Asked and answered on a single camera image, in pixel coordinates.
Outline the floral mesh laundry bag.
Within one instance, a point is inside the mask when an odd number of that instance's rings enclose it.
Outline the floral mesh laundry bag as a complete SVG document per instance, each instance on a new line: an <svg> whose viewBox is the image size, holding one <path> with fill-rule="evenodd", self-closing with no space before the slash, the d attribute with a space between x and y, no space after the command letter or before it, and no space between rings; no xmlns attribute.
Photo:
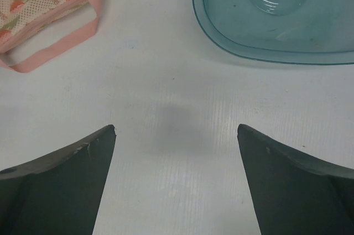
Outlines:
<svg viewBox="0 0 354 235"><path fill-rule="evenodd" d="M19 73L31 72L49 60L61 55L94 36L102 11L102 0L1 0L1 54L12 50L48 24L72 13L88 3L95 18L61 38L47 48L37 51L25 60L1 67Z"/></svg>

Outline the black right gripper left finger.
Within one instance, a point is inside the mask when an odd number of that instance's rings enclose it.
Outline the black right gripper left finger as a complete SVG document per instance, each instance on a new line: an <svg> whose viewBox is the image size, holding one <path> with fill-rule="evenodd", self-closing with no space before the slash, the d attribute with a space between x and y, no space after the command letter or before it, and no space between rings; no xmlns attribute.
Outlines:
<svg viewBox="0 0 354 235"><path fill-rule="evenodd" d="M92 234L115 141L110 124L1 170L1 234Z"/></svg>

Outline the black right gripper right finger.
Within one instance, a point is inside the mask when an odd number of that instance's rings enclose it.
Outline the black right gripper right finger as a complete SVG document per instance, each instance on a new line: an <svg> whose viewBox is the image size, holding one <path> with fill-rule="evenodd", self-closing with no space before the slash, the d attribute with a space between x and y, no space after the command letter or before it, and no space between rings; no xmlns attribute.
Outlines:
<svg viewBox="0 0 354 235"><path fill-rule="evenodd" d="M237 139L261 234L353 234L353 169L245 124Z"/></svg>

